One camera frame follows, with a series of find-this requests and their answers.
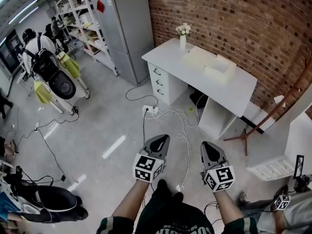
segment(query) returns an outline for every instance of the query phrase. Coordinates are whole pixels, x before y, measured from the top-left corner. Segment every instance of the white vase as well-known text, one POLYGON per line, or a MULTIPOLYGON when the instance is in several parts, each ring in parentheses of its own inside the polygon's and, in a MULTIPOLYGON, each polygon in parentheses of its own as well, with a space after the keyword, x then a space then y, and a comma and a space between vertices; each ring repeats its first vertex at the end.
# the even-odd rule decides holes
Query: white vase
POLYGON ((186 45, 186 35, 182 35, 180 36, 180 48, 185 49, 185 45, 186 45))

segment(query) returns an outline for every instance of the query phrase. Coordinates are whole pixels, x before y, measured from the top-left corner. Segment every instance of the wooden coat rack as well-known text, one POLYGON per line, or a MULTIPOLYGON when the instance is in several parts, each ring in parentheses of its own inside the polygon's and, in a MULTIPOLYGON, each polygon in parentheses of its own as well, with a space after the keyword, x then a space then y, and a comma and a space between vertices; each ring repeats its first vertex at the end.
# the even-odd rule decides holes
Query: wooden coat rack
POLYGON ((247 152, 248 152, 247 138, 253 132, 255 132, 260 126, 262 126, 272 115, 274 115, 283 106, 284 102, 289 98, 289 96, 291 96, 295 91, 298 90, 298 85, 300 84, 303 77, 307 74, 307 72, 310 69, 312 69, 312 57, 311 57, 311 55, 310 55, 310 60, 309 60, 308 64, 305 61, 305 68, 302 71, 299 78, 293 84, 292 88, 287 92, 287 94, 284 96, 284 98, 275 106, 275 108, 258 125, 256 125, 253 129, 251 129, 248 133, 246 132, 246 129, 244 129, 244 133, 242 136, 234 137, 234 138, 227 138, 224 141, 230 141, 230 140, 235 140, 235 139, 243 140, 244 141, 245 156, 247 156, 247 152))

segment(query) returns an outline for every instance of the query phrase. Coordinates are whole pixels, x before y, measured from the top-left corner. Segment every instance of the brick wall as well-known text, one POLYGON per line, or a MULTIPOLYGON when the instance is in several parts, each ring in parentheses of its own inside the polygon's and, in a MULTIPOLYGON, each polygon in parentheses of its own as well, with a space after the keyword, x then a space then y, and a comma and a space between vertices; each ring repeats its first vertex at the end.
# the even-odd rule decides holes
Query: brick wall
MULTIPOLYGON (((237 63, 258 79, 251 101, 269 112, 312 53, 312 0, 149 0, 156 45, 176 37, 183 22, 197 28, 187 41, 237 63)), ((303 91, 312 72, 300 84, 303 91)), ((301 96, 287 102, 289 108, 301 96)), ((275 115, 278 118, 283 112, 275 115)))

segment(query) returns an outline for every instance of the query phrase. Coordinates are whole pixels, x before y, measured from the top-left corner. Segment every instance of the refrigerator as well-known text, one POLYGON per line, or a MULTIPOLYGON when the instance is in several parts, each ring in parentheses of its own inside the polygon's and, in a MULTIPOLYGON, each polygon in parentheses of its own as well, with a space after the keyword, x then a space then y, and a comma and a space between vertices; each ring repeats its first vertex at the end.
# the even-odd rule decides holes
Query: refrigerator
POLYGON ((137 85, 149 75, 141 57, 154 49, 148 0, 92 0, 118 75, 137 85))

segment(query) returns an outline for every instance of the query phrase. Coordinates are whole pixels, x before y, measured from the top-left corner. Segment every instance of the black shorts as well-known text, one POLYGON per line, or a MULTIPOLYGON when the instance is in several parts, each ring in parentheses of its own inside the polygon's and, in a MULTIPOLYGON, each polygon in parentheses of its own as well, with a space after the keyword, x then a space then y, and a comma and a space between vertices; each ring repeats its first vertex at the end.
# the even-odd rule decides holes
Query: black shorts
POLYGON ((0 156, 4 157, 4 142, 5 139, 0 137, 0 156))

